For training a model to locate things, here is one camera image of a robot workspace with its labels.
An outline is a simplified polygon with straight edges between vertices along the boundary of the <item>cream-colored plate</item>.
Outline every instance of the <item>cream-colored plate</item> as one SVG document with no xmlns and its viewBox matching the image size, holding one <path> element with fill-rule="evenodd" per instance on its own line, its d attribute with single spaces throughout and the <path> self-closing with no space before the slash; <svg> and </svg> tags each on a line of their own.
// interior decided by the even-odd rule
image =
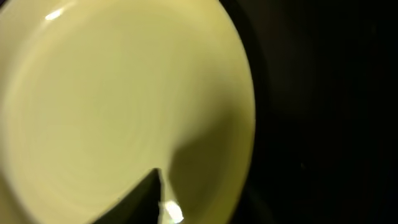
<svg viewBox="0 0 398 224">
<path fill-rule="evenodd" d="M 184 223 L 228 221 L 254 93 L 217 0 L 11 0 L 0 74 L 1 170 L 33 222 L 92 222 L 153 167 Z"/>
</svg>

